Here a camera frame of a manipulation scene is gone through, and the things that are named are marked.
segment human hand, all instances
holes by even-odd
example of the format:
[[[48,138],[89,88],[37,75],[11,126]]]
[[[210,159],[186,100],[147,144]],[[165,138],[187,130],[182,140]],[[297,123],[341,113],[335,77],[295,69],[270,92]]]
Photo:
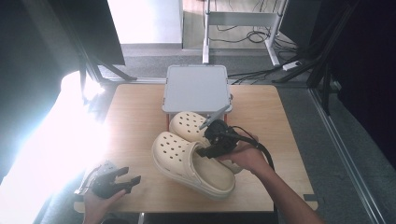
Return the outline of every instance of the human hand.
[[[114,194],[111,198],[103,199],[96,196],[91,189],[84,195],[85,215],[83,224],[98,224],[108,212],[111,204],[119,200],[126,193],[125,189]]]
[[[250,135],[245,132],[238,132],[238,134],[250,138]],[[254,137],[254,139],[256,139],[256,141],[259,141],[259,137],[257,135],[252,133],[251,135]],[[260,169],[271,169],[262,152],[250,143],[244,141],[239,141],[238,145],[232,152],[217,157],[217,160],[231,160],[232,162],[235,162],[238,166],[249,170],[253,174],[256,174],[257,171]]]

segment wooden tabletop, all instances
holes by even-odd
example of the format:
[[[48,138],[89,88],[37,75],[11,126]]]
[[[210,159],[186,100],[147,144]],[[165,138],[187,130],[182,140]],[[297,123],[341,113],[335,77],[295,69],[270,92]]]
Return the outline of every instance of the wooden tabletop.
[[[166,131],[162,111],[164,85],[123,84],[118,86],[105,125],[109,145],[104,160],[130,172],[120,182],[142,175],[132,193],[114,204],[118,212],[243,212],[273,211],[273,201],[258,178],[248,171],[236,175],[231,196],[213,201],[162,175],[155,167],[151,146]],[[228,124],[259,136],[270,151],[276,172],[302,198],[314,194],[304,164],[275,87],[267,85],[230,86],[233,111]],[[317,202],[308,202],[317,209]],[[83,203],[75,203],[83,212]]]

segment box lid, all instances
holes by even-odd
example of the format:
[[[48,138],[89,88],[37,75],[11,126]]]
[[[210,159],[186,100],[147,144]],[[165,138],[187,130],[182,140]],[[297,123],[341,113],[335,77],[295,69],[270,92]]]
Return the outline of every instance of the box lid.
[[[227,70],[222,65],[171,65],[168,68],[163,111],[215,112],[231,104]]]

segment white clog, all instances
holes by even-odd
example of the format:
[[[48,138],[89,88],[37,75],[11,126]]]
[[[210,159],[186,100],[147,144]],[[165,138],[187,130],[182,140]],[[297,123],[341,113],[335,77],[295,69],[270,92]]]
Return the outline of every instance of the white clog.
[[[189,142],[164,132],[155,139],[152,155],[162,174],[211,199],[225,199],[233,191],[235,176],[215,159],[200,157],[195,150],[202,147],[200,142]]]
[[[210,143],[205,138],[206,128],[199,130],[205,118],[194,112],[177,113],[169,123],[169,131],[190,142],[200,142],[204,147],[209,147]],[[231,161],[221,161],[234,174],[238,174],[243,169]]]

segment human arm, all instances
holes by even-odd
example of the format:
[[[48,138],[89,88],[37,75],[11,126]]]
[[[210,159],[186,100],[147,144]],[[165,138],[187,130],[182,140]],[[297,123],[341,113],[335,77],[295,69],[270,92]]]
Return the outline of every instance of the human arm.
[[[218,157],[218,160],[231,160],[257,176],[287,223],[324,223],[318,214],[275,173],[262,152],[251,144],[240,141],[233,152]]]
[[[110,205],[119,200],[125,193],[126,191],[123,189],[111,198],[103,199],[88,190],[84,195],[85,214],[83,224],[99,224],[108,212]]]

